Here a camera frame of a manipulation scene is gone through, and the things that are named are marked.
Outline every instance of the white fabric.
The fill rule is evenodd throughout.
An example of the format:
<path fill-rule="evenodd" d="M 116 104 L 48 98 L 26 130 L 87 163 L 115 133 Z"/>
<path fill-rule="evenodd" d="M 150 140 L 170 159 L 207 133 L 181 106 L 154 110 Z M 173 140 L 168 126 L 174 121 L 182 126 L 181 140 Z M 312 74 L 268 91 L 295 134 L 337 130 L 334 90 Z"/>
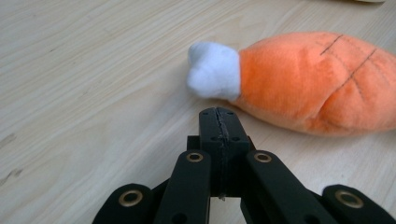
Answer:
<path fill-rule="evenodd" d="M 212 42 L 199 42 L 189 49 L 187 86 L 203 98 L 236 100 L 240 95 L 239 54 Z"/>

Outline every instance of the stuffed toy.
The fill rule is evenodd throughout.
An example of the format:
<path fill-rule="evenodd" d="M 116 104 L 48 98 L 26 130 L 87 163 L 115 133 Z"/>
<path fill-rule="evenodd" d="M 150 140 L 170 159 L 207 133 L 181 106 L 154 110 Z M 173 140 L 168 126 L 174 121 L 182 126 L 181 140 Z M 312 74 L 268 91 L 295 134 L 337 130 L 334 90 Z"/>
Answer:
<path fill-rule="evenodd" d="M 303 133 L 346 136 L 396 128 L 396 57 L 358 38 L 290 33 L 239 52 L 199 42 L 188 87 Z"/>

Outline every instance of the wooden surface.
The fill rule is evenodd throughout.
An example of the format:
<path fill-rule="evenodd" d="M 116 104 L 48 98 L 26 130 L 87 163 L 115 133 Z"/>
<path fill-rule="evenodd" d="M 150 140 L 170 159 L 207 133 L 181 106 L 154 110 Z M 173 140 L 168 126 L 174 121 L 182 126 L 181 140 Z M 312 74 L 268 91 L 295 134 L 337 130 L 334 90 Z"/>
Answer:
<path fill-rule="evenodd" d="M 187 49 L 241 49 L 272 35 L 334 31 L 396 53 L 396 1 L 0 2 L 0 222 L 90 223 L 122 185 L 168 178 L 198 113 L 234 110 L 257 148 L 308 189 L 357 188 L 396 217 L 396 132 L 324 138 L 258 121 L 185 88 Z M 211 223 L 244 223 L 212 200 Z"/>

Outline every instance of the round hole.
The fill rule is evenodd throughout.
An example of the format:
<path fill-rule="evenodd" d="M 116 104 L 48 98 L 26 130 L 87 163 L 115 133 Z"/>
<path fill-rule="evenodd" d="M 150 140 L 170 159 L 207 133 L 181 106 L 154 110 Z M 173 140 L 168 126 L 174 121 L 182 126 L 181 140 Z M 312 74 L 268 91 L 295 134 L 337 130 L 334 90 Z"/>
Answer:
<path fill-rule="evenodd" d="M 183 224 L 187 222 L 187 216 L 183 213 L 177 213 L 172 217 L 172 223 L 174 224 Z"/>
<path fill-rule="evenodd" d="M 362 208 L 364 205 L 363 201 L 358 196 L 343 189 L 339 189 L 335 192 L 335 198 L 338 202 L 351 208 Z"/>
<path fill-rule="evenodd" d="M 191 162 L 198 162 L 204 159 L 204 156 L 200 153 L 192 152 L 187 155 L 187 160 Z"/>
<path fill-rule="evenodd" d="M 121 196 L 119 197 L 119 203 L 124 207 L 131 207 L 139 204 L 142 199 L 143 194 L 140 190 L 131 189 L 121 194 Z"/>
<path fill-rule="evenodd" d="M 305 223 L 308 223 L 308 224 L 319 224 L 320 223 L 319 219 L 312 215 L 306 215 L 304 217 L 304 221 L 305 221 Z"/>
<path fill-rule="evenodd" d="M 272 158 L 265 153 L 256 153 L 256 155 L 254 155 L 254 159 L 259 162 L 270 162 L 272 160 Z"/>

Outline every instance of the metal ring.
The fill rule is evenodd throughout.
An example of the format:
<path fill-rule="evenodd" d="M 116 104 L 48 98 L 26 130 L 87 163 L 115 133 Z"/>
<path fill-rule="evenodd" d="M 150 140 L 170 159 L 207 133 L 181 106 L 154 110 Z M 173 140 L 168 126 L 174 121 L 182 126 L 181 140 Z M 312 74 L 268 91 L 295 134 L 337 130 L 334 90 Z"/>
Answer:
<path fill-rule="evenodd" d="M 355 202 L 347 201 L 343 198 L 343 196 L 351 197 Z M 338 202 L 351 208 L 362 208 L 364 205 L 363 201 L 358 196 L 343 189 L 339 189 L 335 192 L 335 198 L 338 200 Z"/>
<path fill-rule="evenodd" d="M 187 160 L 191 162 L 198 162 L 204 159 L 204 156 L 200 153 L 192 152 L 187 155 Z"/>
<path fill-rule="evenodd" d="M 269 155 L 267 155 L 265 153 L 261 153 L 261 152 L 256 153 L 254 155 L 254 159 L 256 159 L 256 161 L 259 161 L 259 162 L 270 162 L 272 160 L 272 158 Z"/>
<path fill-rule="evenodd" d="M 130 194 L 134 194 L 136 196 L 135 199 L 133 200 L 126 200 L 126 196 L 130 195 Z M 124 207 L 131 207 L 131 206 L 135 206 L 137 204 L 139 204 L 143 199 L 143 194 L 140 190 L 137 189 L 131 189 L 128 191 L 123 192 L 123 194 L 121 194 L 121 196 L 119 197 L 119 203 L 120 205 L 124 206 Z"/>

